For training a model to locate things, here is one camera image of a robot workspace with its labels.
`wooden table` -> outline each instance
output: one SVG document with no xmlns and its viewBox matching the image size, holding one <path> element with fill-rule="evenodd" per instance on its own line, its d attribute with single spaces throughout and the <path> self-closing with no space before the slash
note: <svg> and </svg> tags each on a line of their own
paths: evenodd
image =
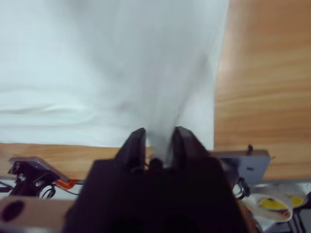
<svg viewBox="0 0 311 233">
<path fill-rule="evenodd" d="M 265 179 L 311 178 L 311 1 L 231 0 L 219 69 L 215 149 L 252 144 L 273 160 Z M 118 148 L 0 144 L 0 176 L 12 156 L 40 156 L 72 179 Z"/>
</svg>

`orange component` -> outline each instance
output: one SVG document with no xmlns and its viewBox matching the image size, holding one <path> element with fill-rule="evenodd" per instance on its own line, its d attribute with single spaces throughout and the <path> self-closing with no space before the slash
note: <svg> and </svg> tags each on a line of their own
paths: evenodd
<svg viewBox="0 0 311 233">
<path fill-rule="evenodd" d="M 57 180 L 56 185 L 62 189 L 68 190 L 75 186 L 78 180 L 70 180 L 68 183 L 63 180 Z"/>
</svg>

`metal plate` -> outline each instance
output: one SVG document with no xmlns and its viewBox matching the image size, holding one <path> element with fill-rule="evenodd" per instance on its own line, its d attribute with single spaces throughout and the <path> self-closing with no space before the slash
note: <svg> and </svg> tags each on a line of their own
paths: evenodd
<svg viewBox="0 0 311 233">
<path fill-rule="evenodd" d="M 14 164 L 15 162 L 27 162 L 29 165 L 35 167 L 38 170 L 49 170 L 55 173 L 57 176 L 60 177 L 61 180 L 67 183 L 70 181 L 70 179 L 67 176 L 65 176 L 60 171 L 56 170 L 54 167 L 52 167 L 50 164 L 48 164 L 39 157 L 13 157 L 9 160 L 9 162 L 11 164 Z"/>
<path fill-rule="evenodd" d="M 270 156 L 266 150 L 248 151 L 226 151 L 211 152 L 211 156 L 221 159 L 224 170 L 234 167 L 240 177 L 243 177 L 248 184 L 258 184 L 270 163 Z"/>
</svg>

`white cloth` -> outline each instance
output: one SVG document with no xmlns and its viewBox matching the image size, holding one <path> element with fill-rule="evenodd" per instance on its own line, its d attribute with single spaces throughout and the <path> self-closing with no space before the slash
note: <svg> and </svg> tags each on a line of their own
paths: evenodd
<svg viewBox="0 0 311 233">
<path fill-rule="evenodd" d="M 0 142 L 120 147 L 179 111 L 175 123 L 213 149 L 227 9 L 228 0 L 2 1 Z"/>
</svg>

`tape roll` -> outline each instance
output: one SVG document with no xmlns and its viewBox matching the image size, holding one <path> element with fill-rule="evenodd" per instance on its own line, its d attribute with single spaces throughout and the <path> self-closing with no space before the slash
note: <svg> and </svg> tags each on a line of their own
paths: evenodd
<svg viewBox="0 0 311 233">
<path fill-rule="evenodd" d="M 260 206 L 264 199 L 275 200 L 285 208 L 282 212 L 269 210 Z M 285 193 L 269 187 L 255 187 L 251 189 L 251 196 L 243 199 L 246 207 L 255 215 L 265 217 L 276 222 L 287 222 L 293 217 L 294 205 Z"/>
<path fill-rule="evenodd" d="M 300 207 L 308 201 L 305 192 L 296 184 L 274 184 L 267 186 L 267 188 L 283 193 L 292 201 L 294 208 Z M 286 209 L 281 203 L 270 199 L 262 199 L 259 205 L 270 210 Z"/>
</svg>

